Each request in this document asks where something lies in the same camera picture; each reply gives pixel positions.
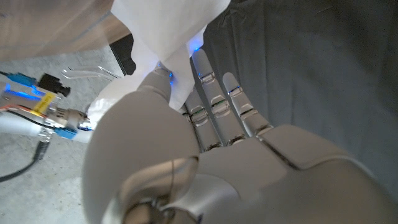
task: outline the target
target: white cloth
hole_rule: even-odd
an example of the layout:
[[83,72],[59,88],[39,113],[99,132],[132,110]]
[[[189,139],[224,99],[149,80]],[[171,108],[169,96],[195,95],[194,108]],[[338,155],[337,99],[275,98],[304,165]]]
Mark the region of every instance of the white cloth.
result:
[[203,45],[206,25],[226,9],[229,1],[115,0],[111,12],[132,33],[131,58],[137,68],[99,94],[88,110],[90,119],[99,120],[111,105],[137,90],[158,61],[173,71],[170,107],[180,109],[195,84],[189,58]]

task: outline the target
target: wire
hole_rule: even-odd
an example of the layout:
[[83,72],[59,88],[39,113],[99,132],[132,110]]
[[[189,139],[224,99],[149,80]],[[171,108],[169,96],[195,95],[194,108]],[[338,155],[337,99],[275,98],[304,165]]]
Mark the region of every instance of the wire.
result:
[[7,111],[7,110],[10,110],[10,109],[19,109],[19,110],[34,114],[36,116],[39,116],[41,118],[47,118],[46,115],[44,115],[42,113],[36,113],[36,112],[33,113],[34,111],[32,109],[27,108],[27,107],[22,106],[22,105],[6,105],[6,106],[0,107],[0,111]]
[[30,122],[32,122],[32,123],[34,123],[34,124],[36,124],[36,125],[39,125],[39,126],[41,126],[41,127],[43,127],[43,128],[49,128],[49,129],[51,129],[51,130],[54,130],[54,129],[55,129],[55,127],[52,127],[52,126],[48,126],[48,125],[39,123],[39,122],[37,122],[37,121],[34,121],[34,120],[32,120],[32,119],[30,119],[30,118],[28,118],[28,117],[26,117],[26,116],[24,116],[24,115],[22,115],[22,114],[16,113],[16,112],[14,112],[14,111],[6,110],[5,112],[12,113],[13,115],[16,115],[16,116],[18,116],[18,117],[20,117],[20,118],[24,118],[25,120],[30,121]]
[[36,164],[36,162],[43,159],[45,152],[49,148],[49,145],[50,145],[49,142],[39,141],[39,143],[36,147],[36,152],[35,152],[35,155],[33,156],[32,162],[30,162],[30,164],[25,166],[23,169],[20,169],[19,171],[16,171],[11,174],[0,177],[0,183],[7,181],[7,180],[11,180],[15,177],[22,175],[26,171],[28,171],[34,164]]
[[13,172],[12,174],[8,174],[5,176],[0,177],[0,183],[15,178],[24,172],[28,171],[38,160],[33,160],[28,166],[25,166],[23,169],[20,169],[17,172]]

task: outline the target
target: gray backdrop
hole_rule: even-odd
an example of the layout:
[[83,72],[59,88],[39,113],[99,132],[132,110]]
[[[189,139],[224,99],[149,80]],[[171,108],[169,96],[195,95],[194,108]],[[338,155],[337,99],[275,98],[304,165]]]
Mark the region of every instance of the gray backdrop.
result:
[[274,125],[353,153],[398,200],[395,1],[232,1],[205,45]]

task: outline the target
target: robot finger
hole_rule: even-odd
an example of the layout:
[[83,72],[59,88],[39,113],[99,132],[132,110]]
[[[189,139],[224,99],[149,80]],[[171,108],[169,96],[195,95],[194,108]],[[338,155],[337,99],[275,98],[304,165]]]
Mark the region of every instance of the robot finger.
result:
[[230,146],[246,138],[242,127],[231,111],[220,84],[204,50],[199,49],[192,55],[193,64],[198,73],[199,79],[205,91],[206,98],[211,106],[218,125],[219,135],[225,146]]
[[215,147],[220,147],[221,141],[196,88],[188,96],[185,106],[187,107],[189,120],[195,128],[202,151],[205,152]]
[[223,83],[250,137],[257,136],[272,128],[269,122],[253,107],[232,73],[224,74]]

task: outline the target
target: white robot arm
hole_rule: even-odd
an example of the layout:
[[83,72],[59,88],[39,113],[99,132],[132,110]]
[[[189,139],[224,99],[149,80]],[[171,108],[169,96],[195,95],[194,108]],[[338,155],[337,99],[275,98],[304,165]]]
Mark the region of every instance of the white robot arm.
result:
[[159,65],[99,122],[83,168],[90,223],[397,223],[396,204],[355,158],[273,128],[227,73],[245,134],[204,51],[193,61],[211,113],[195,89],[183,115],[169,108]]

